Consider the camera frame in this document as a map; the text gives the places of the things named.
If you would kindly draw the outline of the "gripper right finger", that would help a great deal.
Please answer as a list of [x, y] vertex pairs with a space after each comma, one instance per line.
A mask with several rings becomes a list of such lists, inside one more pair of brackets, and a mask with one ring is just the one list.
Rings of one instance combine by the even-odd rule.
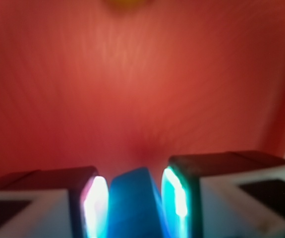
[[285, 159], [258, 151], [174, 155], [162, 204], [172, 238], [285, 238]]

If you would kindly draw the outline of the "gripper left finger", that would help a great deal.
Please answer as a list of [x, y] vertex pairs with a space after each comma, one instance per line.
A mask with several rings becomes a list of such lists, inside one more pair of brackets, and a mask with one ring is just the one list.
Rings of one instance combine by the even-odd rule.
[[0, 177], [0, 238], [102, 238], [108, 186], [93, 166]]

